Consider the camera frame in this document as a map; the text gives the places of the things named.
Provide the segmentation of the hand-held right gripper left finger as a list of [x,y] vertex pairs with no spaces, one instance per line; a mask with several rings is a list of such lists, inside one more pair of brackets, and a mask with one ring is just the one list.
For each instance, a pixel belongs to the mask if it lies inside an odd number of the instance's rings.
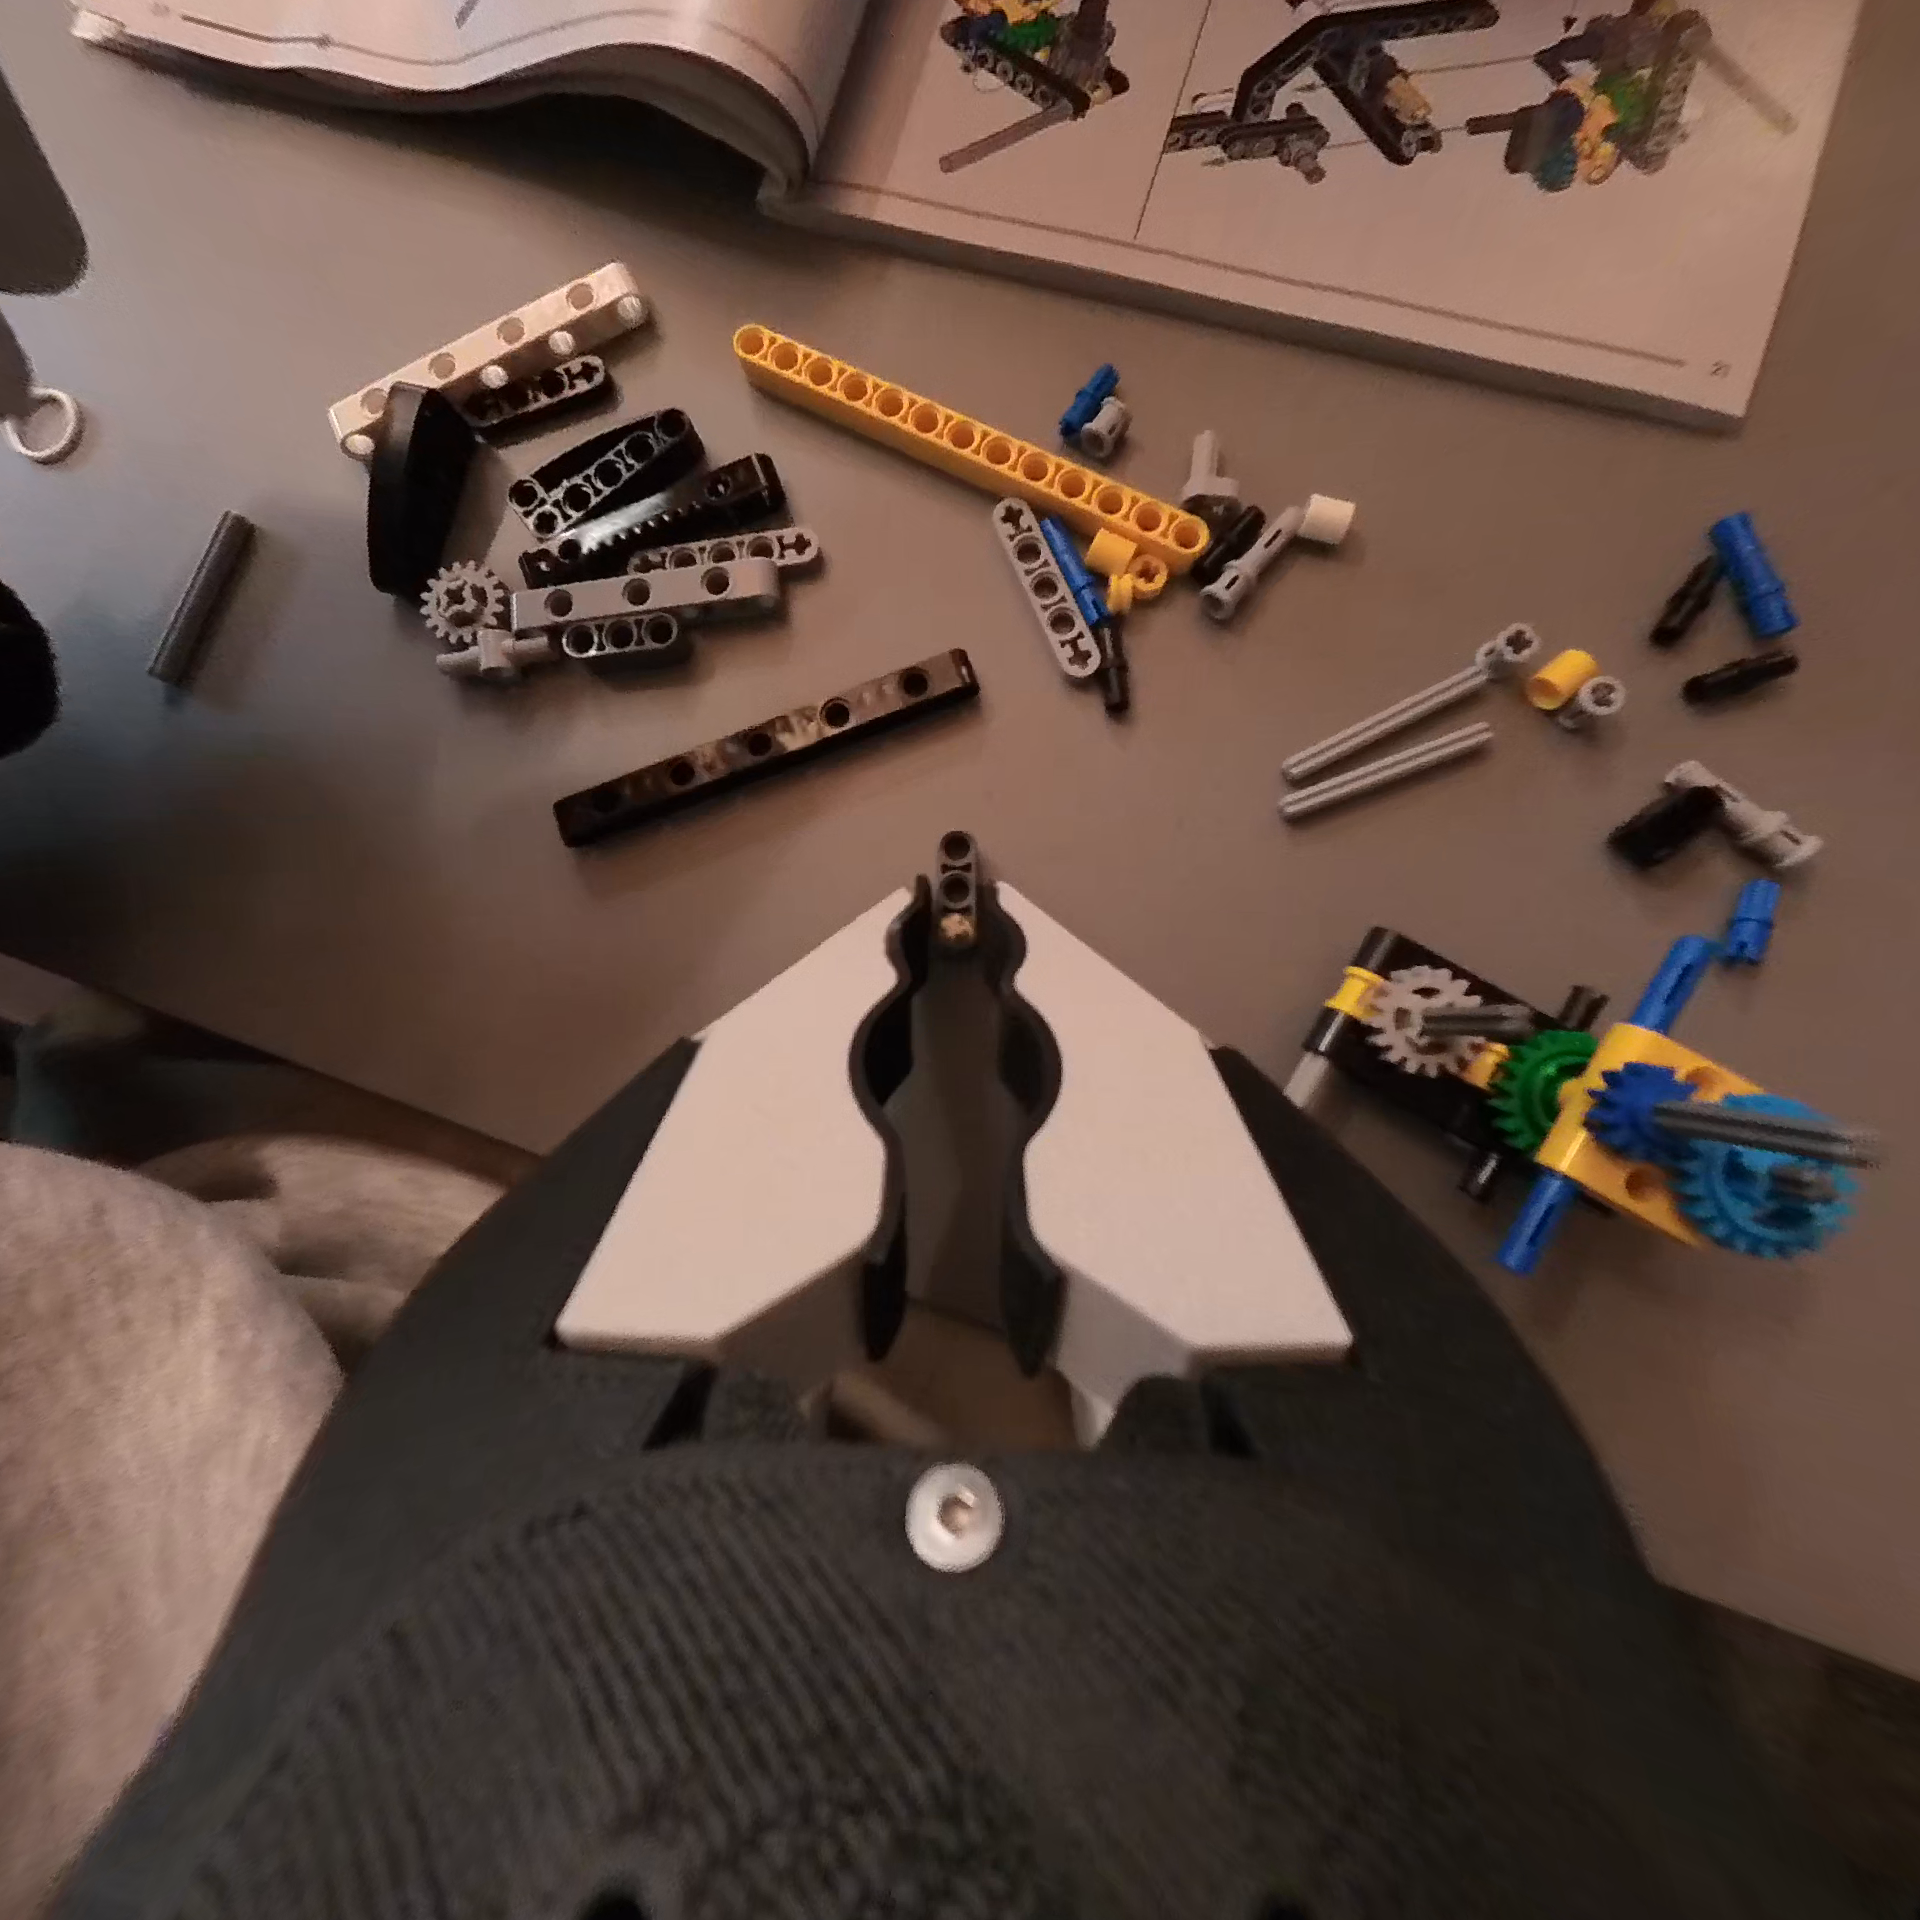
[[860,1020],[897,986],[895,888],[693,1040],[568,1295],[570,1352],[857,1362],[885,1147],[853,1095]]

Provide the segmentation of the grey lego axle with connector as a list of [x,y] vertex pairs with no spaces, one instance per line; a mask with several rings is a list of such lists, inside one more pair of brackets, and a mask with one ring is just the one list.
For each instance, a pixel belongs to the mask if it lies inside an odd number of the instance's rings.
[[1287,756],[1281,768],[1285,785],[1301,785],[1311,774],[1340,761],[1350,761],[1363,747],[1391,739],[1443,710],[1477,699],[1498,679],[1511,677],[1520,667],[1532,662],[1540,648],[1544,637],[1534,625],[1514,623],[1502,627],[1477,648],[1474,657],[1461,669],[1415,694],[1405,694],[1399,701]]

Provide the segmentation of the long yellow lego beam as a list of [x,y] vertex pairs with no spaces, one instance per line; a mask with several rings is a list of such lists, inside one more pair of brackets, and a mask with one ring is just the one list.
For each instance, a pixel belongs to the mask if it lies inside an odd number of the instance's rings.
[[1207,521],[1186,508],[765,323],[737,326],[733,354],[764,395],[976,491],[1016,495],[1083,537],[1129,538],[1171,575],[1187,575],[1212,543]]

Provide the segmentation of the dark grey lego axle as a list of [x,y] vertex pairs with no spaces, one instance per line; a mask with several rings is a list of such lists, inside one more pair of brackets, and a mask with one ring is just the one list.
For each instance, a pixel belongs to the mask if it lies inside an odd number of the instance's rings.
[[147,660],[152,681],[169,688],[190,683],[228,594],[252,556],[256,537],[251,515],[238,510],[219,515]]

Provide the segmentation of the black curved lego panel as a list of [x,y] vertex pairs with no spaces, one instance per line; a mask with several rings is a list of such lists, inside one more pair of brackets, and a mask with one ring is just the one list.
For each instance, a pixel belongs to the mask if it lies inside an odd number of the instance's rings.
[[457,404],[415,382],[390,386],[370,463],[371,589],[417,595],[440,567],[476,437]]

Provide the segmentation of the lego gear assembly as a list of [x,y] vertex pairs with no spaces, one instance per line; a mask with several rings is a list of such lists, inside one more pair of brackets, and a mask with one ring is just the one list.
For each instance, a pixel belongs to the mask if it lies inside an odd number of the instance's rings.
[[1685,1046],[1677,1024],[1719,964],[1715,935],[1662,955],[1623,1020],[1575,986],[1508,995],[1399,930],[1371,927],[1315,1014],[1282,1086],[1309,1108],[1335,1077],[1459,1147],[1461,1189],[1526,1176],[1498,1263],[1528,1275],[1577,1206],[1677,1244],[1809,1257],[1850,1224],[1875,1143]]

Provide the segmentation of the black lego gear rack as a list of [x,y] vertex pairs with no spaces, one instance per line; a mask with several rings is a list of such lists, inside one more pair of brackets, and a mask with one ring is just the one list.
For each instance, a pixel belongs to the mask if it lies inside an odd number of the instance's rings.
[[518,557],[525,589],[568,589],[616,576],[643,550],[687,546],[770,525],[785,508],[776,463],[753,453],[688,475],[630,506],[605,508],[586,521],[527,549]]

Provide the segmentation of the grey lego gear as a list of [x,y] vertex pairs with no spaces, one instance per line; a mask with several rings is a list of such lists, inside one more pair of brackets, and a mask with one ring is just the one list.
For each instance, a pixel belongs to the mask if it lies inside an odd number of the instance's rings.
[[510,589],[486,563],[445,563],[419,590],[419,617],[439,648],[457,652],[485,631],[510,631]]

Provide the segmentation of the light grey lego pin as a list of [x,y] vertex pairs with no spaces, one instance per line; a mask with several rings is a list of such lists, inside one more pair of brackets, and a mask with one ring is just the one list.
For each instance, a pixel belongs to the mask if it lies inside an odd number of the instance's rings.
[[1739,785],[1721,780],[1702,761],[1679,761],[1659,780],[1665,791],[1702,791],[1716,800],[1716,825],[1747,859],[1773,875],[1807,868],[1825,840],[1802,830],[1787,811],[1767,809]]

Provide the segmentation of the grey lego pin white bush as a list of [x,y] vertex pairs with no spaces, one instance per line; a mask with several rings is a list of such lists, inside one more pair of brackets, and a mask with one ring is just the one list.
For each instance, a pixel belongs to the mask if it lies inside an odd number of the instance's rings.
[[1347,538],[1355,520],[1356,501],[1346,495],[1309,494],[1301,503],[1282,508],[1237,557],[1202,586],[1202,613],[1216,625],[1232,619],[1287,546],[1307,541],[1315,549],[1334,550]]

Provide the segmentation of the black lego connector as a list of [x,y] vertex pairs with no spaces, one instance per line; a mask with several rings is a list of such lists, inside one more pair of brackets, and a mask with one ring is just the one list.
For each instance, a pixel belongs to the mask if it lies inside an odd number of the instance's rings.
[[1709,786],[1666,790],[1612,828],[1604,846],[1635,872],[1651,872],[1725,822],[1725,799]]

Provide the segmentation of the small thin black lego beam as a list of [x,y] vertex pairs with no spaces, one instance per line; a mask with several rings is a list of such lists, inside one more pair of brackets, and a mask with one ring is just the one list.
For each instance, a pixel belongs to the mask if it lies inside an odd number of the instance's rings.
[[613,395],[605,359],[584,352],[543,372],[510,378],[502,389],[476,389],[460,398],[457,413],[481,438],[508,438],[553,427]]

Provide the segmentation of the thin light grey lego liftarm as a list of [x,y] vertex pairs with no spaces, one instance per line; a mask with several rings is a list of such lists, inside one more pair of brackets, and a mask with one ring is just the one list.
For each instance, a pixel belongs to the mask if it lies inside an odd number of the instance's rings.
[[643,576],[745,559],[765,559],[783,571],[818,571],[822,567],[822,543],[809,526],[765,526],[715,538],[643,546],[626,556],[624,571]]
[[1021,601],[1061,675],[1068,683],[1098,681],[1101,664],[1098,639],[1040,531],[1040,516],[1018,495],[1002,495],[990,521],[1021,589]]

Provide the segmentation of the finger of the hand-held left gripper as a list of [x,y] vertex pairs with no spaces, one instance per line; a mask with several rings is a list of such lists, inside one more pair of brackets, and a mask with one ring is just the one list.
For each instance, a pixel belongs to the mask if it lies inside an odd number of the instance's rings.
[[3,78],[3,301],[56,297],[87,265],[77,206]]
[[22,595],[0,586],[3,601],[3,742],[11,757],[36,744],[55,725],[62,688],[53,639]]

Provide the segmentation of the black curved lego liftarm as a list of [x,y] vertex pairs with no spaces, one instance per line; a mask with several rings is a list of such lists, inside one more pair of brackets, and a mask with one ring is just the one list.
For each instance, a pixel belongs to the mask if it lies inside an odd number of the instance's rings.
[[680,407],[609,427],[508,485],[508,506],[536,543],[634,506],[696,472],[706,444]]

